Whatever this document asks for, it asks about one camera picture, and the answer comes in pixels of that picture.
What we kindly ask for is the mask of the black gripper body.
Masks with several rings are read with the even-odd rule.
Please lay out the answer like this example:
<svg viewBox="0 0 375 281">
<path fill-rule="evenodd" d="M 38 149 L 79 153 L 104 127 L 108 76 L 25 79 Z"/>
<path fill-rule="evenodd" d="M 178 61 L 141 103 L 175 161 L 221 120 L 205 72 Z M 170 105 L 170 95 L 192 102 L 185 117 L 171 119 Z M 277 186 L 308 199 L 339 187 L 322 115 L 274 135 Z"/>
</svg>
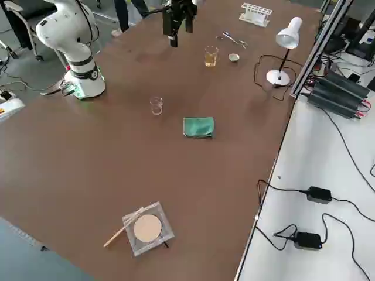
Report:
<svg viewBox="0 0 375 281">
<path fill-rule="evenodd" d="M 168 8 L 177 6 L 195 6 L 195 1 L 193 0 L 168 0 L 166 6 Z"/>
</svg>

